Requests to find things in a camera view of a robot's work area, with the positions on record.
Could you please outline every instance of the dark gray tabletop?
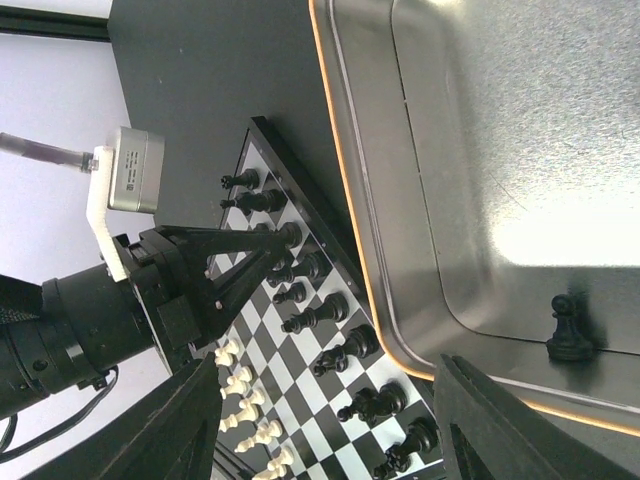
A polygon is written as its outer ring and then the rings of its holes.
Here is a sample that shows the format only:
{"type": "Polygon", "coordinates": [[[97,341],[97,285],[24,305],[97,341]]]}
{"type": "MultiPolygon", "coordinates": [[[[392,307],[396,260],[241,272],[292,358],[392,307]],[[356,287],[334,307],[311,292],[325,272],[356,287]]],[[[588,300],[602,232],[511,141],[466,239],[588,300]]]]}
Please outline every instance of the dark gray tabletop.
{"type": "Polygon", "coordinates": [[[166,138],[157,224],[219,224],[256,115],[348,221],[306,1],[115,0],[109,32],[131,125],[166,138]]]}

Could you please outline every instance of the white pawn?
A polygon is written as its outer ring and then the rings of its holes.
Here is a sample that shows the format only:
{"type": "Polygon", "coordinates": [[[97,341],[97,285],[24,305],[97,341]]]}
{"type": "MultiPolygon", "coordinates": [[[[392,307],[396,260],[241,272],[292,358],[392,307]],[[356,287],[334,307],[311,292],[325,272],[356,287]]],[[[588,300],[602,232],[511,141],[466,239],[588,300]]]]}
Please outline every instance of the white pawn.
{"type": "Polygon", "coordinates": [[[238,444],[235,449],[236,453],[244,453],[247,450],[255,447],[258,443],[263,445],[270,444],[274,438],[278,438],[282,435],[282,425],[277,420],[272,421],[268,425],[260,425],[258,431],[253,437],[249,437],[238,444]]]}
{"type": "Polygon", "coordinates": [[[231,414],[224,420],[220,420],[219,430],[226,432],[231,428],[236,428],[240,422],[255,422],[259,413],[255,405],[249,405],[248,408],[241,410],[239,413],[231,414]]]}
{"type": "Polygon", "coordinates": [[[222,394],[222,399],[224,400],[227,396],[232,393],[239,393],[240,395],[244,395],[249,391],[249,384],[247,382],[243,382],[242,380],[236,380],[234,383],[229,385],[226,388],[221,388],[220,393],[222,394]]]}
{"type": "Polygon", "coordinates": [[[291,449],[289,447],[282,447],[280,455],[267,463],[267,468],[273,472],[283,465],[292,465],[294,460],[291,449]]]}
{"type": "Polygon", "coordinates": [[[256,389],[249,398],[243,398],[240,400],[238,406],[240,408],[247,408],[249,405],[264,405],[264,402],[267,401],[267,397],[264,392],[260,389],[256,389]]]}
{"type": "Polygon", "coordinates": [[[220,348],[216,348],[213,353],[216,357],[221,355],[238,355],[240,353],[240,345],[235,340],[229,340],[229,342],[220,348]]]}
{"type": "Polygon", "coordinates": [[[216,362],[217,366],[222,365],[223,367],[230,367],[231,365],[233,365],[235,363],[233,355],[231,355],[229,353],[223,353],[219,357],[216,357],[215,362],[216,362]]]}
{"type": "Polygon", "coordinates": [[[253,380],[253,373],[251,373],[251,369],[249,367],[242,367],[237,375],[231,375],[227,378],[227,384],[232,385],[238,380],[242,382],[250,382],[253,380]]]}
{"type": "Polygon", "coordinates": [[[253,477],[253,480],[276,480],[277,478],[283,478],[287,474],[287,468],[282,466],[276,470],[263,470],[258,475],[253,477]]]}

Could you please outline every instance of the cable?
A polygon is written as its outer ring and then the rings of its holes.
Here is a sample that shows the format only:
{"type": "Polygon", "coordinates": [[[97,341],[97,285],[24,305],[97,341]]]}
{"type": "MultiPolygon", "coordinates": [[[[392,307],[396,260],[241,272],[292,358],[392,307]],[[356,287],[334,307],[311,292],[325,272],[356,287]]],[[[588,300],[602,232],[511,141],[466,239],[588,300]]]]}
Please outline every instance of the cable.
{"type": "MultiPolygon", "coordinates": [[[[42,435],[37,436],[33,440],[30,440],[27,443],[14,448],[13,450],[9,450],[8,452],[0,453],[0,463],[9,462],[11,460],[18,458],[21,455],[24,455],[27,452],[30,452],[34,448],[38,448],[39,446],[45,444],[46,442],[53,440],[56,437],[59,437],[65,432],[68,432],[73,427],[78,425],[82,420],[87,418],[87,416],[89,416],[89,414],[98,406],[98,404],[102,400],[104,400],[104,398],[107,395],[109,395],[109,393],[111,393],[111,390],[113,390],[113,387],[118,382],[118,374],[119,374],[118,367],[117,366],[112,367],[111,370],[113,370],[115,374],[111,383],[109,383],[104,390],[102,390],[95,397],[93,397],[91,401],[87,403],[82,410],[80,410],[78,413],[76,413],[72,417],[69,417],[61,424],[44,432],[42,435]]],[[[15,433],[15,427],[17,426],[17,423],[18,423],[18,417],[17,415],[13,415],[11,417],[11,420],[9,420],[9,426],[7,427],[7,431],[3,435],[2,440],[0,440],[0,452],[3,451],[2,450],[3,447],[4,449],[6,449],[9,446],[9,443],[11,443],[13,434],[15,433]],[[13,422],[13,432],[11,432],[10,429],[12,428],[12,420],[14,416],[16,417],[16,419],[13,422]]]]}

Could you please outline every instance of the gray tray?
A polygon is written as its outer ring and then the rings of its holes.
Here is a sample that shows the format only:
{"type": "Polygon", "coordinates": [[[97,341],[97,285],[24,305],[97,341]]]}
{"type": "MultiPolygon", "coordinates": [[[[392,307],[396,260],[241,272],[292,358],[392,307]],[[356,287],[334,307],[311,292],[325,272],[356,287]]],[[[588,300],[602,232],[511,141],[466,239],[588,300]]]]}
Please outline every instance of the gray tray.
{"type": "Polygon", "coordinates": [[[640,435],[640,10],[311,0],[385,350],[460,354],[539,410],[640,435]],[[572,294],[601,352],[548,360],[572,294]]]}

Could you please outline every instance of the white wall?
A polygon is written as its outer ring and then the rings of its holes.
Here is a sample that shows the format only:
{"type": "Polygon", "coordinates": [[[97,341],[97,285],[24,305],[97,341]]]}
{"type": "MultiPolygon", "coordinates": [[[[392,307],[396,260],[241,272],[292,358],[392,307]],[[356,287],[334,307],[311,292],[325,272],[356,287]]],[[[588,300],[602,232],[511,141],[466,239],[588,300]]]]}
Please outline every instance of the white wall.
{"type": "Polygon", "coordinates": [[[7,7],[108,18],[112,0],[3,0],[0,3],[7,7]]]}
{"type": "MultiPolygon", "coordinates": [[[[129,124],[111,46],[68,40],[0,35],[0,112],[0,131],[88,151],[102,144],[110,129],[129,124]]],[[[88,181],[71,169],[0,153],[0,273],[42,283],[100,262],[84,219],[88,181]]],[[[110,212],[114,234],[137,238],[152,225],[150,216],[110,212]]],[[[19,478],[54,458],[165,378],[154,351],[125,362],[119,385],[89,418],[46,446],[1,464],[0,478],[19,478]]],[[[25,410],[14,445],[75,413],[94,395],[89,390],[74,387],[25,410]]],[[[0,422],[0,432],[5,425],[0,422]]]]}

